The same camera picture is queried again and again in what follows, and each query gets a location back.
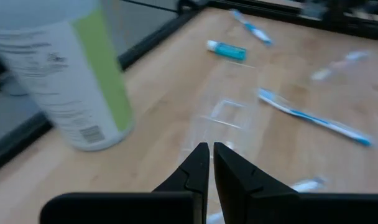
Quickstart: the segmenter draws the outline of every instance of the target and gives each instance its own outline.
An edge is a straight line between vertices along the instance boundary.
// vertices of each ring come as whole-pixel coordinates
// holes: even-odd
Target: green label
[[[132,109],[124,89],[122,71],[108,37],[101,8],[73,23],[87,61],[102,91],[118,130],[132,122]]]

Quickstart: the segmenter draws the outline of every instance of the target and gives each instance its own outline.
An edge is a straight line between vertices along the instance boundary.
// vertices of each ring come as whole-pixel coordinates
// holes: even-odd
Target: barcode
[[[87,143],[94,143],[104,140],[103,133],[99,126],[92,126],[86,129],[79,130],[80,134],[83,136]]]

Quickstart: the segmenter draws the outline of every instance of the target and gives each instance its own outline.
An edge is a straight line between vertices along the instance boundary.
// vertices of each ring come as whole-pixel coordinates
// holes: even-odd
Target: bottle label
[[[132,121],[100,9],[74,22],[0,30],[0,59],[74,146],[115,139]]]

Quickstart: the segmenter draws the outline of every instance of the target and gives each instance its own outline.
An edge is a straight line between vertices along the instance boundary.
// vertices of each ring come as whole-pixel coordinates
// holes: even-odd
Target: tube cap
[[[218,42],[215,40],[208,40],[207,41],[207,50],[214,51]]]

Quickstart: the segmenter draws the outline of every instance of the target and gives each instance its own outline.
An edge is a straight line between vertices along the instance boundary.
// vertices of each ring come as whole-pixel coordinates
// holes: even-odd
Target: blue toothpaste tube
[[[207,41],[207,49],[225,57],[229,57],[229,58],[233,58],[237,60],[246,59],[246,52],[247,52],[246,49],[235,47],[235,46],[225,44],[222,42],[217,42],[215,40]]]

